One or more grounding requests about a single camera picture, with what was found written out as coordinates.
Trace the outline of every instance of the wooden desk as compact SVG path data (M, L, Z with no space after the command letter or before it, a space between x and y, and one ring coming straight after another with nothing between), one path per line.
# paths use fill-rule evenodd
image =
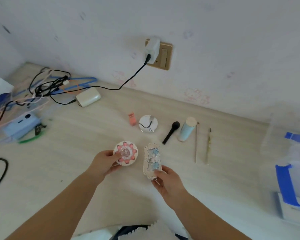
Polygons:
M40 69L26 64L15 73L11 83L26 76L34 77ZM163 164L180 175L190 193L250 238L300 239L300 227L269 215L263 206L258 170L266 124L128 88L98 90L100 101L85 108L76 103L60 106L44 118L48 130L38 140L0 145L0 157L10 163L0 185L0 240L56 197L89 166L99 151L113 149L118 142L129 140L142 152L148 143L162 142L174 121L182 125L189 116L200 122L197 164L195 133L184 143L177 140L177 133L172 135L161 146ZM145 134L138 126L131 127L128 118L131 111L137 119L143 115L155 116L159 122L156 131ZM206 166L210 127L211 155ZM143 175L142 168L140 153L133 165L107 176L97 188L75 234L116 224L151 224L163 219L172 230L184 235L179 219ZM0 163L0 176L3 169Z

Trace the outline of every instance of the wall switch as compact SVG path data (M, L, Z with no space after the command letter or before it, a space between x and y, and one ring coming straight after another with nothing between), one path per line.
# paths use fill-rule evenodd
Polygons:
M156 61L153 64L148 63L147 65L168 71L170 69L172 49L173 49L172 44L160 42L160 52Z

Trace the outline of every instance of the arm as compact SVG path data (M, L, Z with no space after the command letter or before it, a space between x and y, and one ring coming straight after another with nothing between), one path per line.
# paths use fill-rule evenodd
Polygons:
M113 155L112 150L98 153L83 174L6 240L71 239L97 186L107 174L121 167L115 163L120 157L120 154Z
M189 194L175 171L166 166L162 170L155 172L157 178L152 184L194 240L250 239Z

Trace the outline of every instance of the transparent plastic box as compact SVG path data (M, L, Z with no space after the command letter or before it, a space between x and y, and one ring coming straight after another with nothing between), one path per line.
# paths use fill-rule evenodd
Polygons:
M261 145L259 182L270 213L300 225L300 105L277 104Z

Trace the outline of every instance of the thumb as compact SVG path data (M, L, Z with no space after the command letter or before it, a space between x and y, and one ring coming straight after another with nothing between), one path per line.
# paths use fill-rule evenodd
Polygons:
M113 156L109 157L109 159L111 159L111 161L113 161L113 162L118 161L120 158L122 158L122 155L120 152L116 152L115 154L113 154Z
M163 182L165 182L165 181L168 179L168 177L169 177L169 175L168 175L167 173L165 173L165 172L163 172L163 171L159 171L159 170L155 170L155 171L154 171L154 174L155 174L158 178L162 179Z

